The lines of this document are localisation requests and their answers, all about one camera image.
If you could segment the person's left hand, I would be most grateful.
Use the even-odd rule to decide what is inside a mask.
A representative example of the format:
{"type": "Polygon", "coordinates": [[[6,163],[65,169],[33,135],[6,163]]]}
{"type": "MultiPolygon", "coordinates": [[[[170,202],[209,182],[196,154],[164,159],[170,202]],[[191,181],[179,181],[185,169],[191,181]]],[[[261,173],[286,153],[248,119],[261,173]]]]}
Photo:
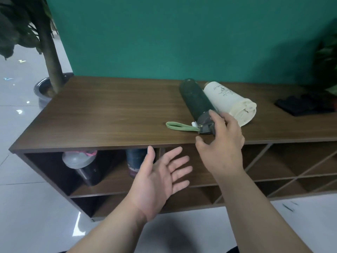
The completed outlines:
{"type": "Polygon", "coordinates": [[[187,174],[169,174],[167,165],[182,153],[183,148],[177,147],[165,153],[153,163],[151,172],[142,172],[142,164],[132,187],[127,195],[127,201],[132,207],[141,211],[147,222],[162,210],[172,193],[172,184],[187,174]]]}

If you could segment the person's right hand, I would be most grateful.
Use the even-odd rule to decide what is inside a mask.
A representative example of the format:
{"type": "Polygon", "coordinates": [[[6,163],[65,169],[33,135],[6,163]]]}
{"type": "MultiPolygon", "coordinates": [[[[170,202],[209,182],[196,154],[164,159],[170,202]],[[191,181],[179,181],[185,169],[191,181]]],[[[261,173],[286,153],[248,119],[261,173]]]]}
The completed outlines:
{"type": "Polygon", "coordinates": [[[233,175],[243,173],[242,147],[245,138],[236,119],[228,113],[217,114],[209,110],[215,122],[217,134],[213,142],[213,156],[201,157],[206,169],[217,183],[233,175]]]}

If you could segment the person's right forearm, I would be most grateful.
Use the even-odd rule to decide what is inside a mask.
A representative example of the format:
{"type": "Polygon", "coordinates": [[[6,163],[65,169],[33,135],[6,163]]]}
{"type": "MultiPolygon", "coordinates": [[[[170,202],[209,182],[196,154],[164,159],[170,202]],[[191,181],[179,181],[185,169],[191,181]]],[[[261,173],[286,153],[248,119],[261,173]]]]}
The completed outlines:
{"type": "Polygon", "coordinates": [[[313,253],[244,170],[211,173],[240,253],[313,253]]]}

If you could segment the person's left forearm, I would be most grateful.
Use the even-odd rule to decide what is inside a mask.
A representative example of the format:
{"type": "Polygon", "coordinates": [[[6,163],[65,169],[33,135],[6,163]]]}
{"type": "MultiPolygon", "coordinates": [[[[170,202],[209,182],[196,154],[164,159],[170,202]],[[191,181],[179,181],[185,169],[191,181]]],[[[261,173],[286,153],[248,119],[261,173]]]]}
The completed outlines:
{"type": "Polygon", "coordinates": [[[120,205],[66,253],[134,253],[146,223],[137,208],[120,205]]]}

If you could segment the dark blue bottle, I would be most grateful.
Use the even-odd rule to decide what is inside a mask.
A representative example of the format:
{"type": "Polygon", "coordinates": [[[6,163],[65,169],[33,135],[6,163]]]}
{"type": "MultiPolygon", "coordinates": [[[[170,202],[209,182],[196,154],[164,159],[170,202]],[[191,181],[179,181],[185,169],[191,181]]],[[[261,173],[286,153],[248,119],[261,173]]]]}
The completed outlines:
{"type": "Polygon", "coordinates": [[[131,178],[135,178],[138,174],[141,164],[147,154],[147,148],[126,149],[126,160],[131,178]]]}

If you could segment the cream white printed bottle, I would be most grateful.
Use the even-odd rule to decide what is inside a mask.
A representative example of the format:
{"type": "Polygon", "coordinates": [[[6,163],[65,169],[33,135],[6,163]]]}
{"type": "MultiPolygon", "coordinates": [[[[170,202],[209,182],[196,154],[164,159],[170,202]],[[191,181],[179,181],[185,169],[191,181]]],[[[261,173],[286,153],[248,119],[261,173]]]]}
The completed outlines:
{"type": "Polygon", "coordinates": [[[228,113],[240,127],[249,123],[256,114],[257,105],[216,81],[207,82],[203,92],[219,113],[228,113]]]}

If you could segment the brown wooden shelf cabinet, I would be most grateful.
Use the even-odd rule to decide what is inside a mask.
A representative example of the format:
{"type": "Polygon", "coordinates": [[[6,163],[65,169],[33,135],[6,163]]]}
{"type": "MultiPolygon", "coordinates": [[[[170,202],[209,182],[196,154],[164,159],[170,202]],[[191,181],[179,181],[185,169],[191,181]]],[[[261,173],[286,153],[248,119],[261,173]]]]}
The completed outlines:
{"type": "MultiPolygon", "coordinates": [[[[169,198],[162,213],[221,207],[225,201],[201,163],[195,133],[166,128],[191,123],[179,80],[74,76],[10,147],[92,221],[103,220],[128,193],[124,149],[152,145],[156,154],[182,146],[193,171],[189,187],[169,198]],[[97,150],[101,181],[92,187],[67,167],[67,151],[97,150]]],[[[257,103],[243,126],[244,168],[270,200],[337,193],[337,114],[294,117],[274,105],[301,95],[297,85],[223,83],[257,103]]]]}

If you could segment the black shaker bottle grey lid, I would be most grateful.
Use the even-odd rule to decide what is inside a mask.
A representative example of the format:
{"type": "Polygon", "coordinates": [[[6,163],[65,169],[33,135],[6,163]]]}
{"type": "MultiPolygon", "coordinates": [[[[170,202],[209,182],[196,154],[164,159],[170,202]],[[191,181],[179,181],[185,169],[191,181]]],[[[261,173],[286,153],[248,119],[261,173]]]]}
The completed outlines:
{"type": "Polygon", "coordinates": [[[62,154],[62,161],[70,169],[74,169],[89,187],[101,181],[101,172],[95,162],[97,150],[67,151],[62,154]]]}

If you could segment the black folded cloth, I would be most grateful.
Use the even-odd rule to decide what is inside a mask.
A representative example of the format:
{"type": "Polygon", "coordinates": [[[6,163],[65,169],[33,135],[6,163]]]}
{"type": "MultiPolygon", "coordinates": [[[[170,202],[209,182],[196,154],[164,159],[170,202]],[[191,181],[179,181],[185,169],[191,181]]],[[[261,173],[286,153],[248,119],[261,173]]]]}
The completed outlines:
{"type": "Polygon", "coordinates": [[[337,113],[337,98],[307,93],[278,99],[275,106],[294,117],[337,113]]]}

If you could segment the grey round plant pot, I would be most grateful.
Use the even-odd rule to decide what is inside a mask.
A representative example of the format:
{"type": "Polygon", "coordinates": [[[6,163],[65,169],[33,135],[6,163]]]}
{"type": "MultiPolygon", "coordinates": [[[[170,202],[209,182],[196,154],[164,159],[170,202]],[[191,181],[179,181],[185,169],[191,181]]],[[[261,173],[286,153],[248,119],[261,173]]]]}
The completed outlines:
{"type": "Polygon", "coordinates": [[[40,110],[43,110],[51,99],[56,95],[49,77],[39,81],[33,88],[34,94],[38,97],[38,105],[40,110]]]}

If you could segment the tall potted tree plant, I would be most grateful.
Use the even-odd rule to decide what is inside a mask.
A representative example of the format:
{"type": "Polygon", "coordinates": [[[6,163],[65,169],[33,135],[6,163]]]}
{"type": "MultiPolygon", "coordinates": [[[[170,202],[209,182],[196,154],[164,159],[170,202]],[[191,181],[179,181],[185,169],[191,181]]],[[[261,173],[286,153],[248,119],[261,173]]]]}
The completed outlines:
{"type": "Polygon", "coordinates": [[[47,0],[0,0],[0,55],[10,58],[16,45],[35,48],[44,56],[55,96],[65,84],[65,77],[54,44],[57,32],[47,0]]]}

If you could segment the green leafy plant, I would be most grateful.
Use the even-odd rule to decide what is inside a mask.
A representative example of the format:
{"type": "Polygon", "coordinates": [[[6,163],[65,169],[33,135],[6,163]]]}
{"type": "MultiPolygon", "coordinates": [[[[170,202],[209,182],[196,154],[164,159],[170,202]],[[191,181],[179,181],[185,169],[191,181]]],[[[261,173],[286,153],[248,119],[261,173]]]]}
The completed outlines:
{"type": "Polygon", "coordinates": [[[319,42],[312,69],[317,88],[337,99],[337,30],[319,42]]]}

